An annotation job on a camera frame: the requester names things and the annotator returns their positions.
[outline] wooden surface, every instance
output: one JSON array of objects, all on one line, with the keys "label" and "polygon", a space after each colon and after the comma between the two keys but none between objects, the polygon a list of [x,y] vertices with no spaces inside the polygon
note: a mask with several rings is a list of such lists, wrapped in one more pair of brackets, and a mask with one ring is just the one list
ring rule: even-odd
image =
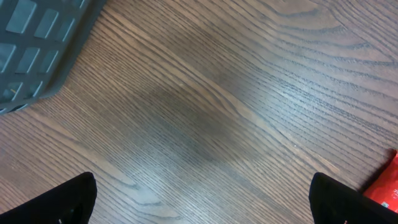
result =
[{"label": "wooden surface", "polygon": [[398,142],[395,0],[108,0],[65,86],[0,118],[0,211],[84,171],[92,223],[312,223]]}]

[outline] red package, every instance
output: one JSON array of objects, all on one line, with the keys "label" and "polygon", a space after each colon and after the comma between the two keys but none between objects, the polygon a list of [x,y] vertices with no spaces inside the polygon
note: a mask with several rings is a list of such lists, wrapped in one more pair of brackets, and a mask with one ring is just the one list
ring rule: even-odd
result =
[{"label": "red package", "polygon": [[398,213],[398,154],[364,195]]}]

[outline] plastic crate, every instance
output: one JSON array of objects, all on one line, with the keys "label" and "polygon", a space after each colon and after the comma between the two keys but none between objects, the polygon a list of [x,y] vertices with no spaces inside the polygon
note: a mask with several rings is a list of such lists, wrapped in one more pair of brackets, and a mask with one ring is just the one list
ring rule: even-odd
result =
[{"label": "plastic crate", "polygon": [[63,85],[106,0],[0,0],[0,114]]}]

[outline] red object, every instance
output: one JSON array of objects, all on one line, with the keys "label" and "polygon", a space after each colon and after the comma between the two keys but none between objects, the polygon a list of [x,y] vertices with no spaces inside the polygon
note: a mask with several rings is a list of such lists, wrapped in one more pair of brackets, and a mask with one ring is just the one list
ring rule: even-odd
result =
[{"label": "red object", "polygon": [[364,195],[398,213],[398,154]]}]

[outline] wooden table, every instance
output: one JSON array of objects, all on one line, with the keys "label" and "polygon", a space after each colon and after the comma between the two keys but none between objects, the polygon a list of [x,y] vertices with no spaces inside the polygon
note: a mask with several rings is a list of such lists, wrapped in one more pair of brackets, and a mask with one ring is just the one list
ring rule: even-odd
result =
[{"label": "wooden table", "polygon": [[0,211],[91,171],[92,223],[312,223],[398,142],[394,0],[108,0],[55,97],[0,118]]}]

